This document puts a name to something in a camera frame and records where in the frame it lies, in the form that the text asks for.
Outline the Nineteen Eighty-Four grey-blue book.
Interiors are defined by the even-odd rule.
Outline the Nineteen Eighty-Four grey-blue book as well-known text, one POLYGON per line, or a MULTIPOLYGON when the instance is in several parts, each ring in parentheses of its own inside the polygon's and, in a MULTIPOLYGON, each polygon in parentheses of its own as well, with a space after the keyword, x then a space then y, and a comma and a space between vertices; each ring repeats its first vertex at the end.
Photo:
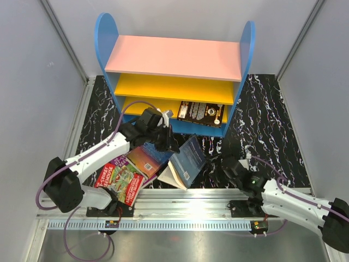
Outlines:
POLYGON ((158 176, 160 182, 187 190, 206 164, 206 156, 196 135, 192 135, 168 161, 158 176))

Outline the black Treehouse book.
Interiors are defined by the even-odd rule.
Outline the black Treehouse book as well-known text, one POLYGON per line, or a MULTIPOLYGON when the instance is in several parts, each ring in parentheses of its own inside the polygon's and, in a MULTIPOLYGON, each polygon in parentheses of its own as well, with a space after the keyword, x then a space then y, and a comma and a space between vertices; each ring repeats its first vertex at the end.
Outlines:
POLYGON ((220 128, 223 122, 225 106, 222 104, 182 101, 177 120, 220 128))

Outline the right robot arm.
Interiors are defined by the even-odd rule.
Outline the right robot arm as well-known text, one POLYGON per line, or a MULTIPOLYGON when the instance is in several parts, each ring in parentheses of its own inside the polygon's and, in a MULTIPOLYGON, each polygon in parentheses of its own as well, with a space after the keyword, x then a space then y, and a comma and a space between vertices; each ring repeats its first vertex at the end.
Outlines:
POLYGON ((254 217, 269 215, 301 225, 331 248, 348 253, 348 203, 316 198, 282 184, 285 177, 269 178, 251 171, 247 160, 223 156, 221 168, 229 181, 248 198, 247 211, 254 217))

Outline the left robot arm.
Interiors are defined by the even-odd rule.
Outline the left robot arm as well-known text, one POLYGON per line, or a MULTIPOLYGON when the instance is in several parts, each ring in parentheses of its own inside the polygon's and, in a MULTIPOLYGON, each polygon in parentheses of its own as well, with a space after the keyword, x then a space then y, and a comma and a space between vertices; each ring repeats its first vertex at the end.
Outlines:
POLYGON ((147 108, 141 116, 118 124, 115 132, 83 153, 66 160, 52 159, 41 190, 62 213, 77 207, 92 207, 106 217, 113 216, 118 207, 116 193, 107 186, 94 188, 83 183, 109 161, 147 142, 159 152, 178 153, 179 147, 172 137, 170 125, 172 115, 170 110, 161 112, 147 108))

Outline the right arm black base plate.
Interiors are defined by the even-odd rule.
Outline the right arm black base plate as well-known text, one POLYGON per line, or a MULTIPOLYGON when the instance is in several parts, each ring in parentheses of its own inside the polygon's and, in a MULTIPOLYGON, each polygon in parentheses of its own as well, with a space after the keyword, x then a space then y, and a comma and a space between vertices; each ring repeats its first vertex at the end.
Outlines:
POLYGON ((277 216, 266 214, 261 207, 255 206, 248 200, 230 200, 226 207, 232 218, 277 218, 277 216))

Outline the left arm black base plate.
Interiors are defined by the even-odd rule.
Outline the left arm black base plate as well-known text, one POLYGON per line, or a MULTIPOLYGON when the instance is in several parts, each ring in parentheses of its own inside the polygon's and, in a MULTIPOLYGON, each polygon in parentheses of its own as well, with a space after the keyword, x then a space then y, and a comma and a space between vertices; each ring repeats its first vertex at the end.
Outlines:
POLYGON ((104 210, 88 207, 86 211, 87 217, 119 217, 130 218, 134 215, 134 207, 126 205, 120 201, 112 202, 104 210))

